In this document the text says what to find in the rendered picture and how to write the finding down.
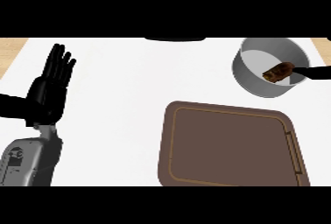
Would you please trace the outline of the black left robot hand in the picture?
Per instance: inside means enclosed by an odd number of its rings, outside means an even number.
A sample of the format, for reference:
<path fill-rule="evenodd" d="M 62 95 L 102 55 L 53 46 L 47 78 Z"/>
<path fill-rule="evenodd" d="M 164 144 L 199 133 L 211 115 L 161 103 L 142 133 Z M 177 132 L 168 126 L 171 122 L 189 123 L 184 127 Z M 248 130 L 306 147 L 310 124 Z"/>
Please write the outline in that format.
<path fill-rule="evenodd" d="M 34 79 L 26 97 L 0 94 L 0 117 L 25 120 L 25 126 L 54 125 L 63 115 L 68 83 L 77 60 L 65 46 L 54 44 L 41 75 Z"/>

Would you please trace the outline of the brown tray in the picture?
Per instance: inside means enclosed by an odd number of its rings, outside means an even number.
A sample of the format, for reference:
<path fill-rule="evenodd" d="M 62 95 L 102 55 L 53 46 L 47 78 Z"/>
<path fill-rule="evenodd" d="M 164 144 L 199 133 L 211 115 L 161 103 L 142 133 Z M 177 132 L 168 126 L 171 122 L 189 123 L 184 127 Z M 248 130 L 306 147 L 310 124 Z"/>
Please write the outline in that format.
<path fill-rule="evenodd" d="M 158 178 L 165 186 L 309 186 L 288 116 L 275 110 L 171 102 Z"/>

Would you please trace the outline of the grey pot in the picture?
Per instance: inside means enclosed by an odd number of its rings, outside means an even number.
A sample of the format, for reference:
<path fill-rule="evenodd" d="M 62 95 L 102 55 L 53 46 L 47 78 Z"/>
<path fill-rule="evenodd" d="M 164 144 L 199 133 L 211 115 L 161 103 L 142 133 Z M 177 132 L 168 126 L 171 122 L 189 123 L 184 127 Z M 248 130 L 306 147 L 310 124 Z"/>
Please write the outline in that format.
<path fill-rule="evenodd" d="M 247 38 L 232 61 L 232 74 L 242 88 L 263 98 L 281 96 L 306 77 L 292 73 L 276 83 L 263 77 L 272 67 L 291 62 L 295 67 L 309 67 L 309 58 L 298 44 L 288 38 Z"/>

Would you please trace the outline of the brown sweet potato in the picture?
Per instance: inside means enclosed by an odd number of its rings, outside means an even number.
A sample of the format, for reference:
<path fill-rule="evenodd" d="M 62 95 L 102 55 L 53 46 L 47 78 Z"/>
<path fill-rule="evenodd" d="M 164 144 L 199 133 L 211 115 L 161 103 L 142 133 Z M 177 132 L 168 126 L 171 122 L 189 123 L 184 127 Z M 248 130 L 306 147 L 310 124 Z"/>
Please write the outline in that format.
<path fill-rule="evenodd" d="M 272 83 L 276 83 L 292 74 L 294 68 L 295 65 L 291 62 L 282 62 L 263 72 L 263 78 Z"/>

